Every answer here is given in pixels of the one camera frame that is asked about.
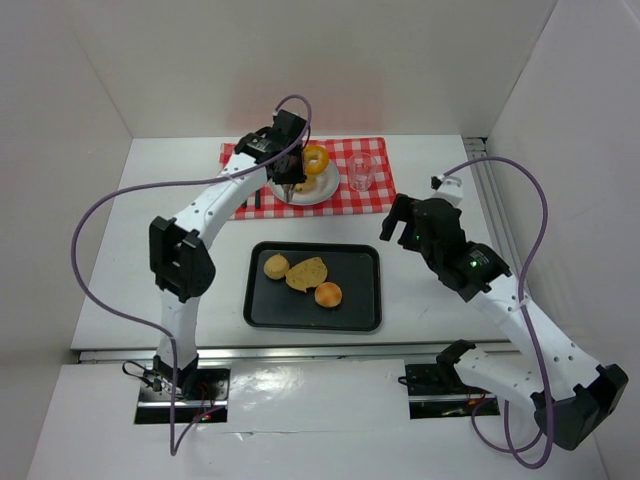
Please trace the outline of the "pale bagel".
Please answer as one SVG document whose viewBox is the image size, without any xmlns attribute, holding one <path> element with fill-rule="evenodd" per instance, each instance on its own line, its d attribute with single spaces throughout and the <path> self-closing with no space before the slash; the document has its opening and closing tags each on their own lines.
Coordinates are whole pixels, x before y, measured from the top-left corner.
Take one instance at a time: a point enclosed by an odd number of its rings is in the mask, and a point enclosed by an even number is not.
<svg viewBox="0 0 640 480">
<path fill-rule="evenodd" d="M 305 194 L 307 192 L 311 192 L 317 188 L 318 181 L 317 177 L 313 175 L 309 175 L 306 177 L 306 180 L 302 183 L 298 183 L 294 186 L 295 193 Z"/>
</svg>

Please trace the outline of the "orange glazed donut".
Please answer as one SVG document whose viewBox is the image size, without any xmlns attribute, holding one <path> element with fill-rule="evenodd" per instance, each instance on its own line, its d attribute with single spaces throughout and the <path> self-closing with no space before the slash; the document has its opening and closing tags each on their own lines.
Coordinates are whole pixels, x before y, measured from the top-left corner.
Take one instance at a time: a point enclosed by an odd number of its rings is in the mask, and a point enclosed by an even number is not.
<svg viewBox="0 0 640 480">
<path fill-rule="evenodd" d="M 329 165 L 329 153 L 321 145 L 308 145 L 304 148 L 304 171 L 306 175 L 318 176 Z"/>
</svg>

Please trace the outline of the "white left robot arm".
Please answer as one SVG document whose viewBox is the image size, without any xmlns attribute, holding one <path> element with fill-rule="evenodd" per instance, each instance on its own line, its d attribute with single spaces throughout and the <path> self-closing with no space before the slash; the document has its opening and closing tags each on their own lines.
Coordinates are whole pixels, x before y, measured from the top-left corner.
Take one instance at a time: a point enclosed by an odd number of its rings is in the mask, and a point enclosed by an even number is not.
<svg viewBox="0 0 640 480">
<path fill-rule="evenodd" d="M 161 340 L 154 370 L 182 394 L 196 383 L 195 341 L 200 298 L 216 273 L 209 255 L 213 240 L 241 204 L 263 185 L 304 181 L 303 144 L 307 122 L 284 109 L 273 124 L 243 136 L 228 161 L 189 206 L 149 226 L 150 268 L 161 290 Z"/>
</svg>

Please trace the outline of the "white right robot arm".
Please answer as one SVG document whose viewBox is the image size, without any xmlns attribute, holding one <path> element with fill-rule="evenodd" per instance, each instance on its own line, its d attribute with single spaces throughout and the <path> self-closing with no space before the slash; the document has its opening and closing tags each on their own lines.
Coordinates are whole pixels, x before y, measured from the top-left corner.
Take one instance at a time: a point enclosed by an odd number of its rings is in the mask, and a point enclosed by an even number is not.
<svg viewBox="0 0 640 480">
<path fill-rule="evenodd" d="M 524 368 L 458 340 L 436 358 L 440 377 L 488 391 L 532 414 L 558 447 L 575 450 L 616 409 L 629 377 L 604 365 L 571 340 L 519 286 L 507 263 L 489 246 L 467 240 L 460 224 L 462 184 L 434 180 L 425 200 L 395 197 L 380 238 L 418 252 L 438 280 L 485 315 L 531 361 Z"/>
</svg>

